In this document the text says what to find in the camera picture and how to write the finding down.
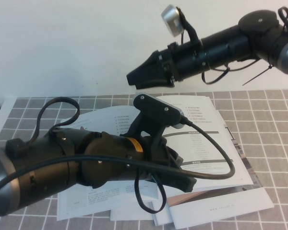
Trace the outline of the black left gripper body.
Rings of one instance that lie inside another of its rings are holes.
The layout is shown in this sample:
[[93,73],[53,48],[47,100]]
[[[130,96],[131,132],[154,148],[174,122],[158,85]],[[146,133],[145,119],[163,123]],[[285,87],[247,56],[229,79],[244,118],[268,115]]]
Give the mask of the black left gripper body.
[[[167,169],[182,169],[182,168],[173,168],[170,166],[170,156],[169,156],[169,147],[167,146],[167,141],[162,136],[151,137],[151,136],[133,136],[128,137],[130,142],[134,145],[135,151],[137,151],[137,156],[132,158],[137,161],[148,162],[160,166],[165,166]],[[155,173],[158,177],[158,173],[165,173],[161,171],[148,171],[143,169],[140,172],[140,180],[146,180],[152,182],[152,174]],[[132,166],[128,170],[128,180],[135,179],[136,177],[136,168]]]

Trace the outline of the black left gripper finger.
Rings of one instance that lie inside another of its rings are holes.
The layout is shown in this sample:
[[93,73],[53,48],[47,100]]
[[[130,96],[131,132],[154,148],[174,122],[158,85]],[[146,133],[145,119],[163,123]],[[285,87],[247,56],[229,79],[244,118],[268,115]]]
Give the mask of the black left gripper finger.
[[170,156],[170,166],[173,168],[181,168],[183,158],[180,157],[179,154],[172,148],[169,148],[169,156]]
[[183,192],[191,192],[197,182],[193,177],[176,174],[158,173],[158,177],[163,185],[179,189]]

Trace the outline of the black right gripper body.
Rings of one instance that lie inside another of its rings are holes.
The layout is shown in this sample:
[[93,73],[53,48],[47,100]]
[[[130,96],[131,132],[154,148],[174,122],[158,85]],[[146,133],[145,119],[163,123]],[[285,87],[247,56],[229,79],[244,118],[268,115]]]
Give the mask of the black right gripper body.
[[200,40],[182,45],[172,43],[158,51],[157,66],[159,83],[183,81],[210,69],[207,53]]

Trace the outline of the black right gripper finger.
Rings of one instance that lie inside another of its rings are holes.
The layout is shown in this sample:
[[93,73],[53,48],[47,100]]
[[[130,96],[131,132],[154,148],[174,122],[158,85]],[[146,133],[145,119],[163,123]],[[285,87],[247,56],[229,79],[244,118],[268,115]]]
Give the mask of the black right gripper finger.
[[128,84],[135,85],[137,79],[143,75],[163,75],[160,67],[159,52],[155,51],[143,64],[126,75]]
[[174,87],[173,81],[165,75],[143,75],[136,81],[136,89],[148,89],[153,87]]

